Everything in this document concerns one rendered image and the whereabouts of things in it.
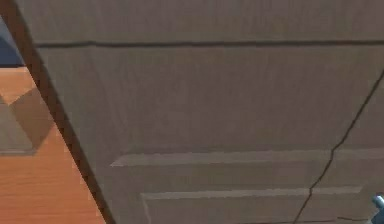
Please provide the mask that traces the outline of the grey-brown panelled room door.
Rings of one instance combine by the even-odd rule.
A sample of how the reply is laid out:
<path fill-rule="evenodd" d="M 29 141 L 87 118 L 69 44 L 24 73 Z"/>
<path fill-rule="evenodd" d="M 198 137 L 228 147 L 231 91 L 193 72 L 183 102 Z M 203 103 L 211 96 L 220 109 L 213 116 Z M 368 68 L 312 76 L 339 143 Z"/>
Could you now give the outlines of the grey-brown panelled room door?
<path fill-rule="evenodd" d="M 0 0 L 107 224 L 365 224 L 384 193 L 384 0 Z"/>

